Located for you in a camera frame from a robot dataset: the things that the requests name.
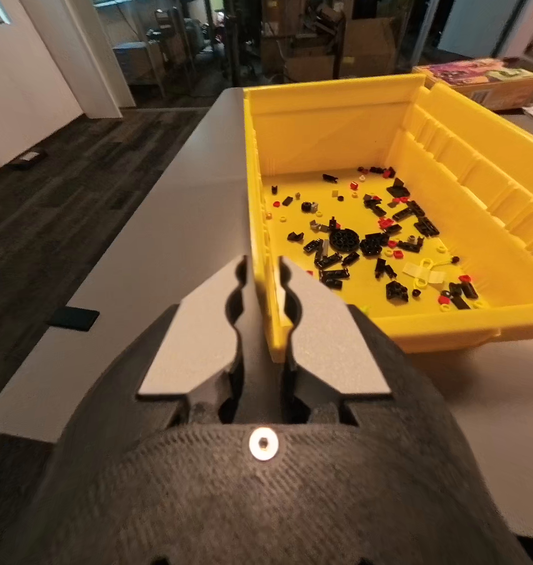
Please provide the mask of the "large brown cardboard box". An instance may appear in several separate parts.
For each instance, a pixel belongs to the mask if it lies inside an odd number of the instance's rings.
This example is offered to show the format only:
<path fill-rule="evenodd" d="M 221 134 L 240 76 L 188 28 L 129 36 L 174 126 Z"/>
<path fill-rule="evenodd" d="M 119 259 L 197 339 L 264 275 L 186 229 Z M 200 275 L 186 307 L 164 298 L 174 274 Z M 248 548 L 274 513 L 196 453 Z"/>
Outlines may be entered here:
<path fill-rule="evenodd" d="M 284 75 L 314 82 L 394 74 L 397 31 L 396 18 L 348 20 L 332 53 L 288 56 Z"/>

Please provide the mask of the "small flat floor object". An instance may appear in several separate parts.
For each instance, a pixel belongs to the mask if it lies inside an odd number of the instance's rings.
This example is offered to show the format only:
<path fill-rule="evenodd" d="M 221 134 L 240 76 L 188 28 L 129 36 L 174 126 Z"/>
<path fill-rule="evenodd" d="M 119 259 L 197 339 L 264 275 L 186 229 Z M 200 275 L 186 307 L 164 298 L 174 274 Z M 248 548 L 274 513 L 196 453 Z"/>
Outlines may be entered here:
<path fill-rule="evenodd" d="M 12 170 L 26 171 L 42 162 L 48 153 L 41 147 L 33 147 L 18 155 L 6 165 Z"/>

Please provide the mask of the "black flat pad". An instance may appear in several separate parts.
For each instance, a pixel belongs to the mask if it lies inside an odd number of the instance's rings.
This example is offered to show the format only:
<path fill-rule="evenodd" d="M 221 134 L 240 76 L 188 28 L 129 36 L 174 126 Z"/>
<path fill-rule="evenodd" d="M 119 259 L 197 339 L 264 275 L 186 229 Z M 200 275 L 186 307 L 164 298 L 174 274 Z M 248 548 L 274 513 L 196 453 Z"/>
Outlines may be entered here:
<path fill-rule="evenodd" d="M 46 321 L 49 327 L 88 332 L 100 316 L 98 310 L 63 306 L 57 308 Z"/>

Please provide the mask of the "white cabinet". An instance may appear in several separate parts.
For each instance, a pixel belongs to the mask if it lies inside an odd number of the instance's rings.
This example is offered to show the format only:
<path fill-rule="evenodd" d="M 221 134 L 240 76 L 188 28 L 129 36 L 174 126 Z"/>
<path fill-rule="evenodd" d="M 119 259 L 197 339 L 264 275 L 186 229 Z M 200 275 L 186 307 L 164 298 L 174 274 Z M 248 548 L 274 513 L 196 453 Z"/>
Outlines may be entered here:
<path fill-rule="evenodd" d="M 517 1 L 454 1 L 438 49 L 467 58 L 492 55 Z"/>

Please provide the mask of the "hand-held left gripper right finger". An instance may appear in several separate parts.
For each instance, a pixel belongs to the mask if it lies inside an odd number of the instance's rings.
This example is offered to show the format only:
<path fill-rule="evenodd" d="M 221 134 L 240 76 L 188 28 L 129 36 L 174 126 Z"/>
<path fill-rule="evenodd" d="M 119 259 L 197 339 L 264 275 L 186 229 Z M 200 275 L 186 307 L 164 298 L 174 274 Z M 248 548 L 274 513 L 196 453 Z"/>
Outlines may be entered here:
<path fill-rule="evenodd" d="M 361 406 L 392 405 L 392 389 L 348 304 L 288 257 L 279 258 L 279 275 L 291 321 L 282 417 L 308 418 L 333 405 L 338 417 L 351 418 Z"/>

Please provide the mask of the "yellow plastic bin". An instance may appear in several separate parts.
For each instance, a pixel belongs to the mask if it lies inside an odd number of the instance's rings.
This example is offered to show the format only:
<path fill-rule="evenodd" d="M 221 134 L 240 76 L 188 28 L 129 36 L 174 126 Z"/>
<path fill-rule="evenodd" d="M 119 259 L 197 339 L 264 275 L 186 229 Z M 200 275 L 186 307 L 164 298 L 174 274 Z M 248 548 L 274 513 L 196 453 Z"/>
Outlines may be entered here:
<path fill-rule="evenodd" d="M 372 319 L 407 353 L 533 340 L 533 135 L 421 74 L 244 91 L 251 250 L 273 360 L 284 357 L 279 257 L 264 176 L 352 170 L 392 174 L 437 222 L 489 307 Z"/>

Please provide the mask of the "pile of lego pieces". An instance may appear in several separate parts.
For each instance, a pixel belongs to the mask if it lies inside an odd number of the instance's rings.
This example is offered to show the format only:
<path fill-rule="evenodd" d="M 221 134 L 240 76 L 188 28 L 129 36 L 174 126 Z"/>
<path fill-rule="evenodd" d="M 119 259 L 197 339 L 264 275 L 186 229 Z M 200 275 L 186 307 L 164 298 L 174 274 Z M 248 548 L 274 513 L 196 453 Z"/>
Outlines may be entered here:
<path fill-rule="evenodd" d="M 372 319 L 489 307 L 437 222 L 392 174 L 352 170 L 264 176 L 274 256 L 291 258 Z"/>

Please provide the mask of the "colourful cardboard lego box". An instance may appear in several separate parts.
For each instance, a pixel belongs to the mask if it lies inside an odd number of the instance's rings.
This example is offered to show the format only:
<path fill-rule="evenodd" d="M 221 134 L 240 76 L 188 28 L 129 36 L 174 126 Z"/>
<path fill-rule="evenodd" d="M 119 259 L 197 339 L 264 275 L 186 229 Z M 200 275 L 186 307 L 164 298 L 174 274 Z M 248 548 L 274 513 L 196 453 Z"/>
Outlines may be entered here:
<path fill-rule="evenodd" d="M 414 66 L 412 73 L 424 74 L 428 89 L 445 84 L 491 111 L 519 109 L 533 99 L 533 72 L 509 67 L 499 59 Z"/>

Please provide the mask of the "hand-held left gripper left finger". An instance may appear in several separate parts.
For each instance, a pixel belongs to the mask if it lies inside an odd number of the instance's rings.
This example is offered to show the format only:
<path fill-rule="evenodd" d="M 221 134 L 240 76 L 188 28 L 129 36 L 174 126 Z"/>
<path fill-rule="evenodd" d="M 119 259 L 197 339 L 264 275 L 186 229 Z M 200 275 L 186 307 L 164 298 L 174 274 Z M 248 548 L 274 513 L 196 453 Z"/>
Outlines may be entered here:
<path fill-rule="evenodd" d="M 244 383 L 241 336 L 247 259 L 240 255 L 186 295 L 178 305 L 137 395 L 190 406 L 237 405 Z"/>

